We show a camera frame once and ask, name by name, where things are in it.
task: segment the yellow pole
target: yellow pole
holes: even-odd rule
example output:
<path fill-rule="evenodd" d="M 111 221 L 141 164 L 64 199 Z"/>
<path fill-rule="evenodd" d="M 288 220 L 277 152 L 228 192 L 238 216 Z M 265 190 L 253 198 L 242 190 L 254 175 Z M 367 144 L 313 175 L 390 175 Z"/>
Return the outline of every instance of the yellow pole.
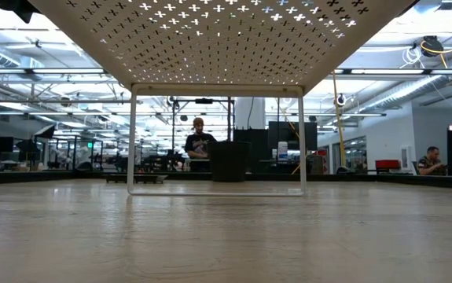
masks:
<path fill-rule="evenodd" d="M 339 107 L 337 106 L 337 85 L 336 85 L 336 73 L 335 72 L 333 72 L 333 81 L 334 81 L 334 105 L 336 106 L 337 128 L 339 129 L 341 166 L 344 166 L 346 157 L 344 155 L 343 128 L 341 126 L 341 117 L 339 114 Z"/>

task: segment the ceiling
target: ceiling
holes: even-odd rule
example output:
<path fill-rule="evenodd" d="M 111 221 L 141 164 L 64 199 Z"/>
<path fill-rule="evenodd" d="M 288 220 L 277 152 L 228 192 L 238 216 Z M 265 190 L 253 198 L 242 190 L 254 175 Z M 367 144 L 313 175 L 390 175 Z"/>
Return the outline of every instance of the ceiling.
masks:
<path fill-rule="evenodd" d="M 418 5 L 407 13 L 392 20 L 367 43 L 349 56 L 341 64 L 340 68 L 409 69 L 423 68 L 423 66 L 426 68 L 441 68 L 439 57 L 422 57 L 414 51 L 407 53 L 414 42 L 419 45 L 424 35 L 436 35 L 446 50 L 452 50 L 452 10 L 440 9 L 440 3 L 435 5 L 433 3 L 434 1 L 420 1 Z M 0 10 L 0 53 L 15 61 L 31 64 L 21 65 L 21 68 L 101 68 L 99 63 L 92 59 L 90 55 L 75 44 L 50 20 L 40 14 L 34 14 L 30 24 L 25 24 L 15 14 Z M 448 53 L 446 57 L 450 62 L 452 53 Z M 221 75 L 227 77 L 227 74 L 223 72 Z M 399 78 L 386 75 L 374 77 L 366 75 L 359 77 L 338 75 L 336 84 L 338 92 L 347 97 L 349 105 L 363 105 L 393 86 L 397 86 L 406 80 L 414 79 L 406 76 Z M 441 94 L 447 95 L 452 92 L 451 87 L 443 87 L 439 91 Z M 333 81 L 331 79 L 324 79 L 316 84 L 304 97 L 305 112 L 334 112 L 333 91 Z M 0 75 L 0 99 L 27 100 L 30 97 L 40 100 L 42 103 L 23 106 L 34 109 L 36 112 L 130 111 L 127 103 L 130 99 L 130 91 L 124 88 L 122 83 L 118 83 L 111 75 L 41 75 L 39 81 L 23 79 L 18 75 Z M 101 104 L 73 104 L 70 107 L 46 103 L 46 101 L 60 100 L 63 97 L 84 101 L 103 100 L 106 102 Z M 417 103 L 424 103 L 437 97 L 440 97 L 438 92 L 428 92 L 423 97 L 419 97 Z M 178 97 L 178 99 L 189 99 L 189 97 Z M 137 118 L 138 133 L 145 132 L 143 134 L 145 140 L 150 141 L 153 145 L 166 145 L 168 143 L 168 131 L 170 133 L 169 139 L 171 139 L 171 117 L 157 116 L 156 113 L 171 112 L 167 99 L 165 97 L 144 97 L 141 98 L 141 102 L 137 111 L 147 113 L 147 115 Z M 0 111 L 21 111 L 18 109 L 21 106 L 19 103 L 0 104 Z M 266 112 L 277 111 L 277 102 L 273 98 L 266 98 L 265 106 Z M 282 102 L 282 108 L 288 112 L 296 112 L 297 107 L 296 101 L 290 101 L 289 98 Z M 450 106 L 446 101 L 442 100 L 427 107 L 443 108 Z M 384 109 L 377 109 L 376 111 L 382 112 Z M 192 125 L 190 121 L 194 116 L 199 116 L 199 113 L 202 112 L 218 113 L 217 116 L 207 117 L 206 127 L 209 130 L 213 130 L 215 136 L 226 136 L 226 108 L 223 105 L 196 105 L 189 103 L 181 112 L 196 113 L 196 115 L 189 115 L 189 119 L 186 122 L 177 119 L 176 125 L 180 127 L 179 129 L 182 129 L 181 132 L 178 132 L 178 136 L 182 136 L 182 138 L 178 138 L 175 141 L 176 145 L 182 145 L 183 137 L 191 131 Z M 102 119 L 96 116 L 81 116 L 78 119 L 62 116 L 40 117 L 47 121 L 51 119 L 52 121 L 66 120 L 66 122 L 81 123 L 92 129 L 105 129 L 108 127 L 113 130 L 125 130 L 129 125 L 127 116 L 105 116 Z M 353 127 L 353 123 L 357 123 L 358 120 L 355 119 L 351 122 L 349 123 L 350 127 Z M 328 118 L 320 118 L 319 123 L 322 126 L 327 125 Z M 69 130 L 79 130 L 79 128 L 67 127 L 63 124 L 61 127 Z M 123 133 L 115 133 L 115 135 L 116 137 L 112 139 L 127 138 Z"/>

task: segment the wooden floor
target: wooden floor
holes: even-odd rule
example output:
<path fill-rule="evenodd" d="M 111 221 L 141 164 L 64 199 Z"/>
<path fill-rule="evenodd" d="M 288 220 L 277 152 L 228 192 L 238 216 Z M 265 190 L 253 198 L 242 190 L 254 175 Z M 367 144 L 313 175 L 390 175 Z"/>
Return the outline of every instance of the wooden floor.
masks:
<path fill-rule="evenodd" d="M 240 198 L 0 185 L 0 282 L 452 283 L 452 189 L 309 186 L 306 198 Z"/>

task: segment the man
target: man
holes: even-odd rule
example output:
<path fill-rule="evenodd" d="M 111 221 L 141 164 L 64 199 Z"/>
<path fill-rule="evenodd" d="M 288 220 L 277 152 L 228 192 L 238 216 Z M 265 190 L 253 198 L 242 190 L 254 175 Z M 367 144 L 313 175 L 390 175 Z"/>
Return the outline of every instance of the man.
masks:
<path fill-rule="evenodd" d="M 446 175 L 447 168 L 439 160 L 439 149 L 435 146 L 430 146 L 427 150 L 427 155 L 423 156 L 417 162 L 417 168 L 421 175 Z"/>
<path fill-rule="evenodd" d="M 211 134 L 205 134 L 203 132 L 203 119 L 197 117 L 193 121 L 194 134 L 187 137 L 186 140 L 186 152 L 190 159 L 207 159 L 207 143 L 216 142 L 215 138 Z M 192 162 L 190 163 L 191 171 L 209 171 L 210 164 L 208 162 Z"/>

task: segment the white metal frame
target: white metal frame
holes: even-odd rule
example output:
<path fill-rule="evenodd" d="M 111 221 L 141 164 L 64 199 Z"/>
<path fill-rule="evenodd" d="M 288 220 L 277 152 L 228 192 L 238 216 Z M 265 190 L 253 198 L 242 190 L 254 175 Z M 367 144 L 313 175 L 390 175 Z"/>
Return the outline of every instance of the white metal frame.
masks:
<path fill-rule="evenodd" d="M 137 96 L 189 95 L 249 97 L 297 97 L 299 101 L 299 144 L 306 148 L 304 139 L 304 89 L 301 86 L 251 86 L 251 85 L 197 85 L 197 84 L 135 84 L 132 87 L 130 107 L 130 144 L 128 149 L 127 191 L 132 196 L 193 196 L 193 197 L 302 197 L 306 195 L 306 154 L 300 154 L 300 193 L 150 193 L 134 191 L 134 154 Z"/>

